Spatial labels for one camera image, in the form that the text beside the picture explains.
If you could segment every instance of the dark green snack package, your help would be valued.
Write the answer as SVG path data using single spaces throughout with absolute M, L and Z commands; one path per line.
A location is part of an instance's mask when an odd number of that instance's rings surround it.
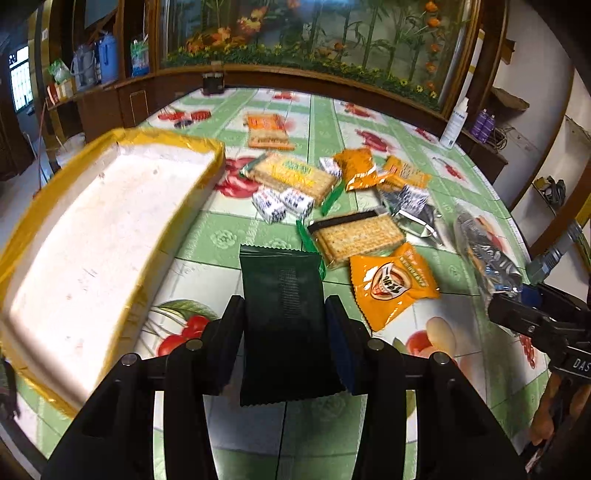
M 343 390 L 324 318 L 317 253 L 241 245 L 246 301 L 243 406 Z

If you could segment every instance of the silver foil package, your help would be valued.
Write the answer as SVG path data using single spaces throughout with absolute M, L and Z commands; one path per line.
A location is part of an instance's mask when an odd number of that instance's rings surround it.
M 456 213 L 456 246 L 474 266 L 485 305 L 488 305 L 495 293 L 519 296 L 523 285 L 519 269 L 493 244 L 487 231 L 466 209 L 456 205 Z
M 413 216 L 418 216 L 429 199 L 429 192 L 424 189 L 405 185 L 400 193 L 400 209 Z
M 420 238 L 431 239 L 437 246 L 444 245 L 436 226 L 436 219 L 441 214 L 427 203 L 428 191 L 405 185 L 400 192 L 380 190 L 379 194 L 382 203 L 394 215 L 402 230 Z
M 436 245 L 443 246 L 443 240 L 435 224 L 436 218 L 440 216 L 433 205 L 427 204 L 417 216 L 400 210 L 394 219 L 402 230 L 420 238 L 431 239 Z

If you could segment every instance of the plant mural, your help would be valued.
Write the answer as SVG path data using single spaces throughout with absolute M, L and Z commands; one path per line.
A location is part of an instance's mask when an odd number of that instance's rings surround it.
M 221 60 L 314 70 L 375 85 L 433 109 L 447 74 L 440 71 L 442 60 L 453 54 L 466 6 L 465 0 L 182 3 L 195 4 L 201 25 L 168 52 L 165 66 Z

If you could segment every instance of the white spray bottle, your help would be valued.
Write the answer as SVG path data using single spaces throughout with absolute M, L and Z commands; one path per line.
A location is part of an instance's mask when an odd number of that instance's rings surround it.
M 468 98 L 464 97 L 464 99 L 454 108 L 452 115 L 449 118 L 449 122 L 447 123 L 447 127 L 439 140 L 439 143 L 442 146 L 448 150 L 453 148 L 457 138 L 462 132 L 464 124 L 466 123 L 466 118 L 468 118 Z

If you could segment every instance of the window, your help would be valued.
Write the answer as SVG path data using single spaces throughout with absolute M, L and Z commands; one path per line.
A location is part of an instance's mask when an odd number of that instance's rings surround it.
M 10 55 L 8 67 L 10 68 L 14 110 L 18 112 L 33 101 L 31 76 L 29 75 L 29 47 L 23 47 Z

